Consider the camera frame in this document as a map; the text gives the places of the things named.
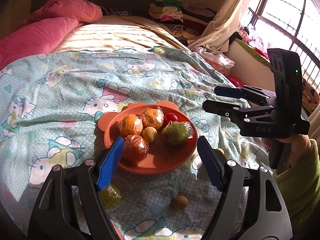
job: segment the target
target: bolt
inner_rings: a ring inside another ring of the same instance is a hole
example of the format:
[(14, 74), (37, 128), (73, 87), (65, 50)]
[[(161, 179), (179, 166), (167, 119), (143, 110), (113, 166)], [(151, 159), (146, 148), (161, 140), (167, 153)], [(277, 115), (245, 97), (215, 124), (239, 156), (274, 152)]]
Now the bolt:
[(236, 166), (236, 162), (235, 162), (234, 160), (228, 160), (228, 161), (227, 161), (227, 164), (228, 164), (229, 166)]
[(52, 169), (53, 169), (53, 171), (59, 171), (61, 169), (61, 166), (59, 164), (57, 164), (57, 165), (54, 165), (52, 167)]
[(267, 172), (267, 171), (268, 171), (268, 169), (267, 169), (265, 166), (261, 166), (261, 167), (260, 167), (260, 170), (261, 170), (262, 172)]
[(87, 166), (91, 166), (92, 164), (94, 164), (94, 160), (93, 159), (87, 159), (85, 161), (85, 165), (87, 165)]

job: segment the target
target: plate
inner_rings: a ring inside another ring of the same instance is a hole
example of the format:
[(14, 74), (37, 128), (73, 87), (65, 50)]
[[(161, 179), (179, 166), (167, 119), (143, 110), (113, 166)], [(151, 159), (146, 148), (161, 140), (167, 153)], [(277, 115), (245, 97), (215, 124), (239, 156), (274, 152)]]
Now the plate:
[(109, 148), (116, 137), (119, 135), (117, 122), (128, 114), (141, 115), (145, 108), (157, 108), (160, 106), (164, 115), (174, 113), (180, 122), (190, 122), (194, 131), (193, 138), (190, 138), (181, 146), (170, 146), (161, 134), (162, 128), (158, 130), (157, 139), (150, 144), (147, 158), (138, 165), (132, 164), (121, 159), (118, 166), (126, 171), (140, 175), (157, 175), (169, 172), (181, 166), (187, 161), (196, 149), (198, 135), (196, 128), (190, 119), (178, 111), (178, 107), (169, 101), (159, 101), (155, 104), (145, 104), (142, 102), (129, 103), (128, 108), (119, 112), (108, 112), (98, 120), (98, 127), (104, 131), (104, 145)]

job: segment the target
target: person's hand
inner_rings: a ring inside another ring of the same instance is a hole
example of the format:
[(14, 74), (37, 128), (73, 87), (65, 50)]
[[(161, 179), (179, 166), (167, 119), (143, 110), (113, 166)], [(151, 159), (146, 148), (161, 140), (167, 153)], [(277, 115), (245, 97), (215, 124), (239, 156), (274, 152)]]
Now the person's hand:
[[(266, 150), (268, 152), (272, 148), (272, 140), (269, 138), (262, 138), (262, 141), (266, 145)], [(311, 149), (311, 142), (308, 135), (293, 134), (287, 139), (278, 139), (278, 141), (291, 143), (291, 151), (284, 164), (284, 170), (294, 167)]]

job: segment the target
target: beige curtain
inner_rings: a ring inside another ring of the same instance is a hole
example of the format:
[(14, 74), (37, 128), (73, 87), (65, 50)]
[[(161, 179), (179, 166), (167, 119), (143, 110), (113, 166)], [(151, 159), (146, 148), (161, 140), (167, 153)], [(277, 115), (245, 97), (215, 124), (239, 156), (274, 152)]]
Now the beige curtain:
[(320, 146), (320, 107), (318, 106), (309, 116), (310, 129), (309, 137), (315, 139)]
[(201, 37), (188, 40), (189, 49), (210, 45), (221, 52), (228, 51), (229, 37), (239, 28), (241, 2), (242, 0), (224, 0)]

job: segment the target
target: green sleeve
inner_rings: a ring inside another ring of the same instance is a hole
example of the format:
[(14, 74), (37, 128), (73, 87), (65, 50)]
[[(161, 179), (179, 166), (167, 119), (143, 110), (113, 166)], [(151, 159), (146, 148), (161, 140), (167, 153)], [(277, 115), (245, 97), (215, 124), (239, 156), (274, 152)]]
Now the green sleeve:
[(296, 166), (277, 174), (274, 179), (287, 206), (292, 230), (299, 231), (320, 200), (318, 147), (311, 139), (311, 150)]

